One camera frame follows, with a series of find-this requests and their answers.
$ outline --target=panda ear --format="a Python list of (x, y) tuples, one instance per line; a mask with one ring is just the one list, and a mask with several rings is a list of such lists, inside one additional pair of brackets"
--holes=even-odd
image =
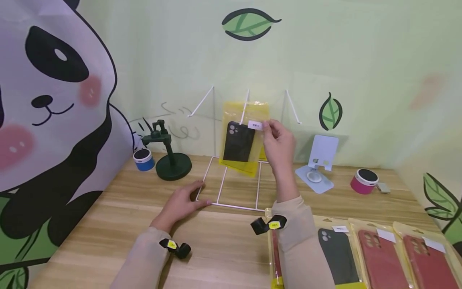
[(64, 2), (69, 5), (72, 10), (76, 10), (80, 0), (64, 0)]

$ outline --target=beige sleeve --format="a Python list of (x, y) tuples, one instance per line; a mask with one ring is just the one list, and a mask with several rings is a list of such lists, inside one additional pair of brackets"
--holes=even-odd
[(282, 278), (286, 289), (334, 289), (327, 260), (319, 244), (311, 208), (302, 197), (274, 203), (273, 215), (286, 217), (277, 230)]
[(157, 288), (169, 255), (159, 244), (165, 238), (171, 239), (166, 232), (153, 227), (139, 235), (110, 289)]

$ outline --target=panda face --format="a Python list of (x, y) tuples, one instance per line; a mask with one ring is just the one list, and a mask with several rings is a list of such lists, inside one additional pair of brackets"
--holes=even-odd
[(2, 0), (0, 192), (66, 159), (103, 123), (115, 83), (106, 48), (63, 0)]

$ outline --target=round stand base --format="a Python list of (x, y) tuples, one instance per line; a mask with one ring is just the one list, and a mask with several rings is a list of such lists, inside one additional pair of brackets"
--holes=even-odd
[(159, 178), (166, 181), (176, 181), (185, 177), (193, 167), (191, 159), (182, 153), (173, 153), (175, 165), (170, 165), (169, 156), (162, 157), (156, 165), (156, 171)]

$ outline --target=black phone case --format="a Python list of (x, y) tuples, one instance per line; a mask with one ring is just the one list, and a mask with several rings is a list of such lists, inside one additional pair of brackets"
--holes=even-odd
[(318, 238), (334, 277), (334, 283), (340, 285), (359, 282), (348, 236), (333, 230), (319, 229)]
[(229, 122), (226, 129), (223, 160), (249, 161), (250, 150), (254, 142), (255, 130), (245, 124)]

